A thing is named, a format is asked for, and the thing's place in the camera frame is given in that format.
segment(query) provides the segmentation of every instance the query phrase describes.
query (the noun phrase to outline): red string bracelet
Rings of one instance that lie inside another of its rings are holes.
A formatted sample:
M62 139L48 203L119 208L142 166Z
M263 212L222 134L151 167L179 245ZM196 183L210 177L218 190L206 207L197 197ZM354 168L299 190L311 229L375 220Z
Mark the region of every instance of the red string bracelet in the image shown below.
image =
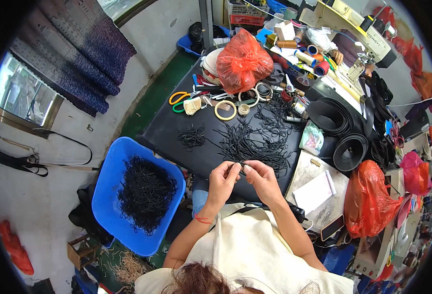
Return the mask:
M213 223L212 221L204 221L204 220L208 219L207 217L198 217L196 214L194 214L194 215L195 215L195 219L197 221L199 221L199 222L202 222L202 223Z

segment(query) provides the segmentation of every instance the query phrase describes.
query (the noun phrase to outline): notepad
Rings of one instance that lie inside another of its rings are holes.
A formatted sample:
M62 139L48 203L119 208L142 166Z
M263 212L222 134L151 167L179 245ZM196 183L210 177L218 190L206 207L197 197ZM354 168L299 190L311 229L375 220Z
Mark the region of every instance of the notepad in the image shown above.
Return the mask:
M326 170L295 190L293 196L297 206L304 209L305 215L307 215L336 193L332 177Z

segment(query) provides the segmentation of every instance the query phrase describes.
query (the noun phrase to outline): brown hair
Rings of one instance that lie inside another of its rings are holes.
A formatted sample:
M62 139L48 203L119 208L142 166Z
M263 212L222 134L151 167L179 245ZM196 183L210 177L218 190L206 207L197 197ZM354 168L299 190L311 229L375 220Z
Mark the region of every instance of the brown hair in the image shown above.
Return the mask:
M173 270L174 282L161 294L231 294L225 277L209 264L187 263ZM309 282L299 294L320 294L317 283Z

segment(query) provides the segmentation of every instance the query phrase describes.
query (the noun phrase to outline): red crate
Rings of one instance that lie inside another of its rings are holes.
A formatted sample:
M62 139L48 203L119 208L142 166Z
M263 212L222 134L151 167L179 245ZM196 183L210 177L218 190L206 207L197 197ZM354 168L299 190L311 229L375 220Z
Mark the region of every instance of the red crate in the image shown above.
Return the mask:
M264 25L265 17L250 16L250 15L230 15L231 24L235 25Z

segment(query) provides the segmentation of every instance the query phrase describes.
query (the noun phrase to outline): window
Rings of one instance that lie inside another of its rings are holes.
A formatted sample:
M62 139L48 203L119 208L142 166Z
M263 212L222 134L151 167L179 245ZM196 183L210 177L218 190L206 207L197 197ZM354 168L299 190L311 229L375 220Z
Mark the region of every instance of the window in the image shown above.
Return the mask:
M113 21L140 2L146 2L146 0L98 0L105 13Z
M63 101L21 62L7 53L0 66L0 121L37 134L50 128Z

